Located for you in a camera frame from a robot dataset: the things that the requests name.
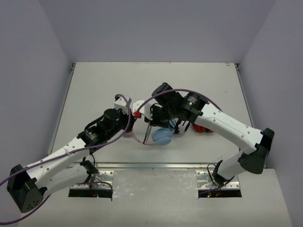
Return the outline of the pink and blue cat-ear headphones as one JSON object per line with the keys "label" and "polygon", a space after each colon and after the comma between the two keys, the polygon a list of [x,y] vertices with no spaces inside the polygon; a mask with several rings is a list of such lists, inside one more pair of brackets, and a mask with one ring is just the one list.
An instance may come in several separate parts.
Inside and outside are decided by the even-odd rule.
{"label": "pink and blue cat-ear headphones", "polygon": [[136,137],[134,131],[127,132],[123,135],[123,138],[134,139],[136,142],[146,146],[165,146],[172,141],[174,135],[174,128],[160,128],[151,133],[152,126],[147,126],[146,134],[143,140]]}

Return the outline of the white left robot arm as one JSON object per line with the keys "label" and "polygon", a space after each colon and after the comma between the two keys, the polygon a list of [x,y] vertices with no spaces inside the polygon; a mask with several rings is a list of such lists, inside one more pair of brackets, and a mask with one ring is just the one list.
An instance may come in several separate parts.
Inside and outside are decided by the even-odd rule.
{"label": "white left robot arm", "polygon": [[7,180],[7,191],[19,211],[28,213],[51,194],[91,181],[99,171],[86,157],[110,144],[110,139],[118,139],[120,131],[130,131],[134,122],[134,114],[128,107],[107,109],[54,153],[27,166],[14,166]]}

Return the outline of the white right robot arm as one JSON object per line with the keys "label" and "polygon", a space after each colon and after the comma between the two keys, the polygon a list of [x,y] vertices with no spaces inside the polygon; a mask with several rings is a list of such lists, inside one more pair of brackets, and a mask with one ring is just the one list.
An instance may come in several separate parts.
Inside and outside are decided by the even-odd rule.
{"label": "white right robot arm", "polygon": [[196,91],[173,89],[164,82],[151,95],[161,105],[157,115],[164,122],[178,118],[210,129],[239,148],[231,158],[220,160],[213,171],[212,179],[223,186],[235,175],[243,172],[261,174],[271,150],[274,131],[259,130],[247,126],[224,113],[213,101]]}

